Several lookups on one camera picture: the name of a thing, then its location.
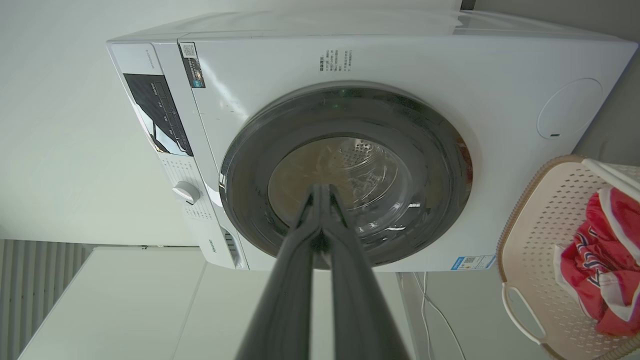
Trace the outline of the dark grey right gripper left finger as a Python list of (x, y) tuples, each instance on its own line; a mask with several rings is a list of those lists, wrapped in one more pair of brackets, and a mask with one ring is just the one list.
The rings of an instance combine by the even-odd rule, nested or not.
[(309, 187), (235, 358), (308, 360), (314, 241), (320, 233), (322, 185)]

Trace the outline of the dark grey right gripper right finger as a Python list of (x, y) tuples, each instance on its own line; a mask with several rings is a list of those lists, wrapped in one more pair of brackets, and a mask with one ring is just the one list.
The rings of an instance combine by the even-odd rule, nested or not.
[(409, 352), (338, 189), (322, 185), (337, 360), (407, 360)]

